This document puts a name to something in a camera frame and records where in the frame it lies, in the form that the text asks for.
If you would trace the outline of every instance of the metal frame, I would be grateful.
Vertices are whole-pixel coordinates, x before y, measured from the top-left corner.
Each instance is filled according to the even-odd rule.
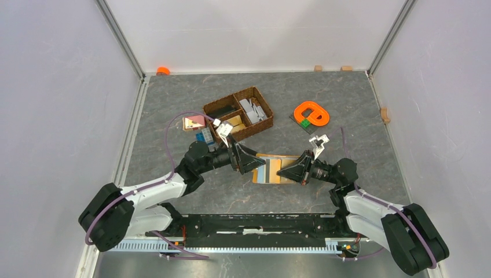
[[[123,32],[121,31],[118,22],[114,18],[114,15],[112,14],[111,9],[109,8],[109,5],[107,4],[106,0],[95,0],[95,2],[99,7],[99,9],[101,10],[102,15],[106,19],[106,22],[108,23],[112,33],[114,34],[114,37],[116,37],[116,40],[118,40],[118,43],[123,49],[126,57],[128,57],[131,67],[133,67],[133,70],[138,75],[140,80],[143,81],[143,79],[145,78],[145,72],[141,68],[135,54],[131,50],[128,41],[124,37]]]
[[[124,185],[124,181],[126,179],[126,173],[128,165],[130,164],[131,152],[133,150],[133,144],[137,135],[138,124],[140,122],[141,111],[143,108],[143,103],[145,102],[149,80],[150,77],[144,78],[140,83],[140,87],[138,88],[138,95],[135,100],[135,106],[133,107],[133,113],[131,113],[130,123],[128,124],[126,138],[124,139],[123,148],[121,150],[118,168],[116,168],[112,179],[119,187]],[[75,278],[92,278],[94,276],[94,271],[96,270],[99,254],[100,252],[97,250],[96,246],[88,246],[84,244]]]
[[[143,104],[145,103],[146,90],[148,89],[148,82],[150,76],[145,77],[143,82],[138,88],[138,95],[133,107],[133,113],[131,113],[130,123],[126,132],[126,138],[124,139],[123,149],[121,157],[119,159],[118,168],[114,176],[114,184],[116,186],[123,186],[126,180],[126,174],[128,166],[130,165],[131,153],[133,152],[133,145],[137,136],[138,125],[140,124],[141,112],[143,110]]]
[[[402,24],[408,17],[409,12],[413,8],[414,4],[416,3],[417,0],[406,0],[404,2],[404,5],[402,6],[401,11],[397,15],[394,24],[390,28],[389,33],[385,37],[385,40],[382,43],[382,46],[380,47],[379,51],[377,52],[377,55],[375,56],[372,64],[367,70],[367,74],[369,76],[372,76],[373,73],[377,70],[378,66],[380,65],[380,62],[382,61],[383,57],[387,53],[388,49],[392,45],[392,41],[394,40],[395,36],[399,32],[399,30],[402,27]]]

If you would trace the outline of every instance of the white backdrop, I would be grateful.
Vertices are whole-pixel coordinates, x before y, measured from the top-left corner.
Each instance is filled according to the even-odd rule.
[[[74,277],[139,81],[94,1],[0,6],[0,277]]]
[[[368,69],[404,0],[108,0],[146,72]]]
[[[445,277],[489,277],[491,52],[487,0],[417,1],[375,72],[415,203],[450,249]]]

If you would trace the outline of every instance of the lego brick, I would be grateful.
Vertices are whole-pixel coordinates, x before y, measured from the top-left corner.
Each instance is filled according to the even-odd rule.
[[[308,126],[310,125],[310,122],[309,122],[309,120],[305,119],[305,120],[303,120],[303,121],[300,123],[300,125],[301,125],[302,127],[308,127]]]
[[[298,123],[295,120],[293,113],[290,114],[290,119],[292,119],[297,125],[299,125],[303,130],[305,130],[309,134],[316,132],[316,130],[319,128],[318,126],[315,126],[315,125],[308,125],[307,127],[303,127],[300,123]]]
[[[203,135],[204,142],[206,142],[206,144],[211,145],[211,144],[214,143],[213,136],[211,135],[211,131],[210,131],[210,129],[208,127],[205,127],[201,131],[201,134]]]
[[[203,136],[203,133],[199,132],[196,133],[196,140],[201,141],[201,142],[206,142]]]

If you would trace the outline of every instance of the wicker basket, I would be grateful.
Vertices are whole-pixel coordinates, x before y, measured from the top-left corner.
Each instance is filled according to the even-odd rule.
[[[252,124],[246,113],[242,109],[242,106],[239,104],[239,101],[243,100],[244,98],[250,98],[254,104],[260,105],[261,108],[264,110],[267,118],[255,124]],[[209,114],[227,105],[232,106],[235,111],[222,116],[219,119],[223,121],[240,115],[240,117],[242,118],[242,122],[245,124],[245,129],[233,133],[233,138],[237,141],[241,141],[273,126],[273,111],[262,96],[261,92],[259,92],[258,88],[256,87],[249,87],[237,93],[230,94],[226,97],[220,98],[219,100],[208,103],[203,106],[203,111],[205,114]],[[208,123],[208,126],[213,126],[208,119],[206,119],[206,122]],[[210,131],[215,139],[215,142],[222,142],[222,140],[217,136],[215,128],[210,128]]]

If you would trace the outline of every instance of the blue lego brick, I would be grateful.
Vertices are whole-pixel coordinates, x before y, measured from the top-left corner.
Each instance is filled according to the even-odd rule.
[[[196,133],[196,139],[197,139],[198,141],[206,142],[206,141],[204,140],[203,133],[201,133],[201,132]]]

